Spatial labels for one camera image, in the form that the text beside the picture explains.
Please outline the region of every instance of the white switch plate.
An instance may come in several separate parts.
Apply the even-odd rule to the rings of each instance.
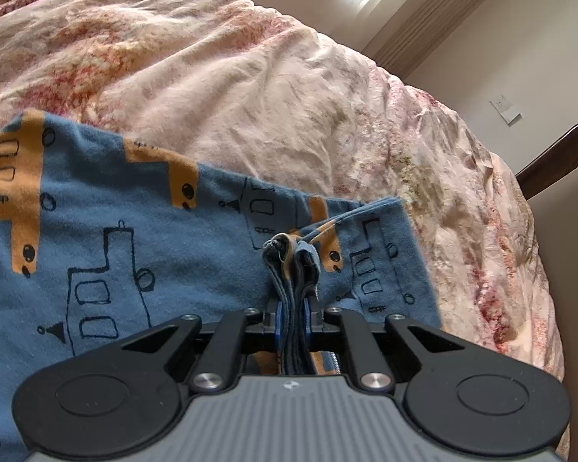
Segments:
[[[503,94],[496,95],[490,104],[499,112],[499,114],[506,121],[508,126],[511,126],[516,118],[521,117],[518,107],[514,106]]]

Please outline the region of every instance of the silver bolt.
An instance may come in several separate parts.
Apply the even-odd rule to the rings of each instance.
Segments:
[[[392,379],[385,373],[370,372],[362,375],[360,382],[364,387],[379,390],[388,387],[392,383]]]
[[[201,389],[216,389],[222,384],[222,378],[216,373],[200,373],[193,378],[193,385]]]

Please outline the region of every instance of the wooden headboard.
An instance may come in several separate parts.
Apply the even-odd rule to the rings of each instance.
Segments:
[[[578,168],[578,125],[561,135],[555,143],[516,175],[526,199],[534,197]]]

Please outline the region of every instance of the folded fabric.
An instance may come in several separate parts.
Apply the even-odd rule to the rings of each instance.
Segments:
[[[315,287],[324,307],[439,325],[397,198],[308,195],[25,112],[0,133],[0,462],[25,454],[10,401],[26,376],[183,313],[217,321],[278,294],[281,361],[309,367]]]

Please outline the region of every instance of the bedspread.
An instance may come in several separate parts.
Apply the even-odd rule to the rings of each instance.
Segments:
[[[0,0],[0,128],[28,107],[307,193],[397,194],[444,330],[562,379],[512,172],[456,112],[296,19],[249,0]]]

